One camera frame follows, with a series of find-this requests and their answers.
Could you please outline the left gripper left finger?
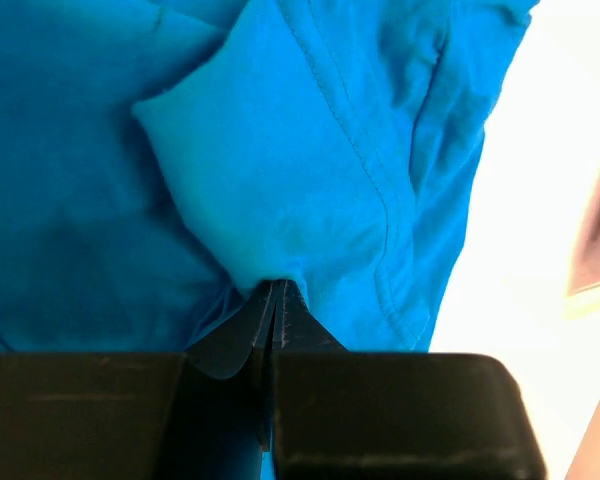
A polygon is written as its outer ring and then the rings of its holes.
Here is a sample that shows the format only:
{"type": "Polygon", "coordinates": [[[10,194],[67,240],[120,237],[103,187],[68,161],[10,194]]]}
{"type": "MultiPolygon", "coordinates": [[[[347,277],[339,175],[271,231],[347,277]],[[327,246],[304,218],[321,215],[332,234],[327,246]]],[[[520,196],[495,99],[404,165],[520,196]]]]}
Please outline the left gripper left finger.
{"type": "Polygon", "coordinates": [[[0,479],[256,479],[275,287],[184,353],[0,354],[0,479]]]}

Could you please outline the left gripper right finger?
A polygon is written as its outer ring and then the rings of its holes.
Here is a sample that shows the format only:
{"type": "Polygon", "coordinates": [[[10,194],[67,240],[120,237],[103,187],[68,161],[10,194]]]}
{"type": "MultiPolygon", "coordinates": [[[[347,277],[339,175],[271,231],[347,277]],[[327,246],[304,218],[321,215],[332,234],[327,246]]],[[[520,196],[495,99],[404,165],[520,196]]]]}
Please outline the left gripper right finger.
{"type": "Polygon", "coordinates": [[[272,456],[279,479],[543,479],[518,383],[468,353],[344,349],[278,283],[272,456]]]}

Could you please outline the blue t shirt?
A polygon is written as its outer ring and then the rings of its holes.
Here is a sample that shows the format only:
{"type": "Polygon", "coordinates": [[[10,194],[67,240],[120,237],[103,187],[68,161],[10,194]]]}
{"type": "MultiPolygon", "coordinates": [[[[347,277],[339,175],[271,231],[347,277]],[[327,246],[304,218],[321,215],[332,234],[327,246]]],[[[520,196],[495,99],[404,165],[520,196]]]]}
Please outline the blue t shirt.
{"type": "Polygon", "coordinates": [[[0,351],[180,350],[264,280],[429,348],[529,1],[0,1],[0,351]]]}

